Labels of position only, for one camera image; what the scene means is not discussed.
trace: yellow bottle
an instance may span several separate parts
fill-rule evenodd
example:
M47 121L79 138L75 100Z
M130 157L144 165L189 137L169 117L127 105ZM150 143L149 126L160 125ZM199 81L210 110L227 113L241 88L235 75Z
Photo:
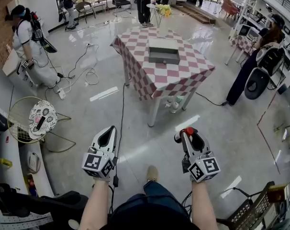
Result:
M7 160L7 159L0 158L0 163L3 164L3 165L6 165L8 167L12 167L12 162Z

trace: sneaker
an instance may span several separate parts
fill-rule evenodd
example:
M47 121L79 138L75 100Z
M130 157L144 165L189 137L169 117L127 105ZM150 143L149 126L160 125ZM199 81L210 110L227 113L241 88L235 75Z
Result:
M158 169L155 166L150 165L147 169L147 181L156 182L158 180L158 175Z
M154 26L154 24L152 24L151 22L147 22L147 25L148 25L149 27L153 27L153 26Z
M76 29L76 26L68 27L67 29L68 30L74 30L74 29Z

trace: black phone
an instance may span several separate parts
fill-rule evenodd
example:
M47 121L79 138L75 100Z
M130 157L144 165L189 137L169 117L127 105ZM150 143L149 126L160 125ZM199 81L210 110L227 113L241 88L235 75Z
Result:
M38 125L36 126L37 130L40 130L40 128L41 128L42 124L44 123L44 121L45 121L45 117L42 116L40 121L39 121L39 123L38 123Z

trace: checkered tablecloth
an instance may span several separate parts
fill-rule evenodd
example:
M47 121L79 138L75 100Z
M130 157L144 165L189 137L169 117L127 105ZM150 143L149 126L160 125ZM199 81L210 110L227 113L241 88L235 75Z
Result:
M247 54L252 55L254 52L255 48L251 48L251 40L245 36L236 36L231 38L230 40L231 46L237 46L241 49L243 49Z
M179 46L180 63L148 62L148 39L157 38L158 29L134 27L118 35L111 46L121 54L124 68L132 79L140 100L159 96L185 96L214 71L215 66L192 45L169 30L166 38L175 39Z

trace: blue jeans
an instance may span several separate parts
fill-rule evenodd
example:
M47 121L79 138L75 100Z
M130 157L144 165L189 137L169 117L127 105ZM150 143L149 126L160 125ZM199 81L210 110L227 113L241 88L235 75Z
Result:
M145 194L136 194L129 198L126 203L118 207L117 212L129 209L140 204L157 204L167 206L188 217L186 210L181 207L177 199L158 182L149 181L144 185Z

